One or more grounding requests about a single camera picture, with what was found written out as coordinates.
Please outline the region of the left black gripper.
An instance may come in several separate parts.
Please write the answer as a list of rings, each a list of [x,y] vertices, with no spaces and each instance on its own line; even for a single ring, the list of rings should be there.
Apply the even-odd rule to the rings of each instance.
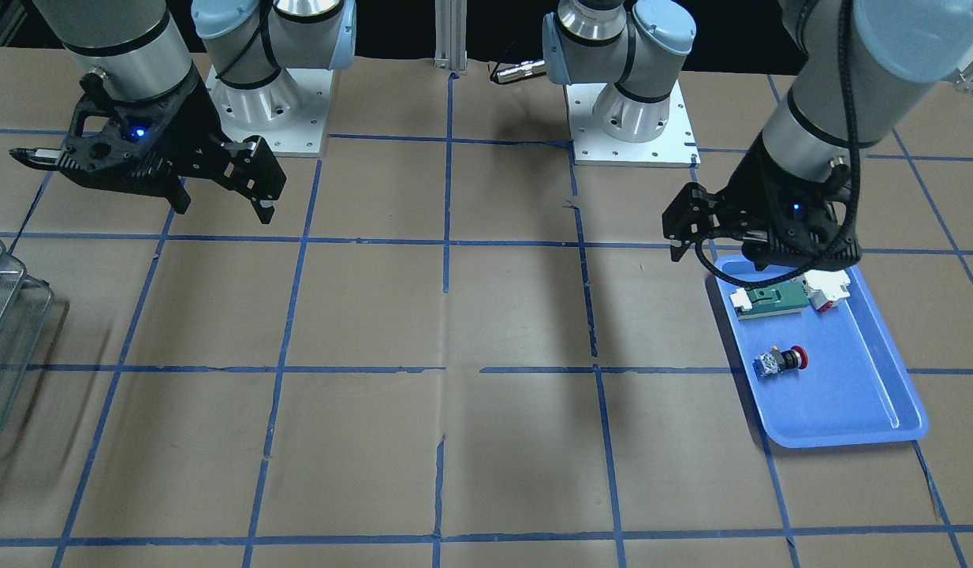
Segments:
[[[833,205],[850,202],[850,166],[825,166],[825,172],[822,182],[790,174],[757,136],[720,192],[689,182],[663,211],[671,262],[700,241],[738,230],[741,252],[757,272],[770,265],[803,266],[825,252],[841,229]]]

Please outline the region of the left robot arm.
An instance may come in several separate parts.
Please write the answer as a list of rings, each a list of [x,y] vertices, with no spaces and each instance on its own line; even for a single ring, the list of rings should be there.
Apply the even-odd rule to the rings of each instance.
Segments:
[[[786,279],[860,262],[856,222],[863,151],[880,143],[973,46],[973,1],[783,1],[785,27],[807,57],[774,114],[710,192],[681,188],[661,216],[670,258],[733,240],[755,269]]]

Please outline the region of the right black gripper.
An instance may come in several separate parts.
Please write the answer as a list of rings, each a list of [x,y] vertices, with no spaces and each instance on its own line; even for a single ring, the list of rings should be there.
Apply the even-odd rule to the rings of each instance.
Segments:
[[[165,199],[177,215],[192,202],[181,178],[207,179],[248,199],[257,219],[271,223],[287,176],[264,137],[227,141],[198,69],[137,102],[112,99],[105,79],[93,70],[80,78],[85,93],[59,173],[91,189]]]

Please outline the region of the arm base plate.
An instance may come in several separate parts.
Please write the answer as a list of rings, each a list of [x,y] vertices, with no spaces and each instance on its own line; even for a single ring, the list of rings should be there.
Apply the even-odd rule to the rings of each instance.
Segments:
[[[612,84],[565,87],[574,161],[585,166],[698,166],[698,144],[679,82],[667,99],[641,103]]]
[[[335,79],[331,69],[284,69],[269,85],[238,90],[211,68],[206,87],[230,139],[259,134],[278,157],[319,158]]]

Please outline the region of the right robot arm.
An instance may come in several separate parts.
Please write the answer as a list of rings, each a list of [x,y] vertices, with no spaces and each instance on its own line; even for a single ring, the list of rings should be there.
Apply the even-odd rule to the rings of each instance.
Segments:
[[[166,199],[183,215],[181,180],[244,197],[267,224],[287,177],[267,133],[306,121],[318,102],[295,69],[332,73],[356,53],[353,1],[195,1],[195,32],[215,84],[192,60],[165,1],[37,1],[83,75],[61,147],[10,157],[89,189]]]

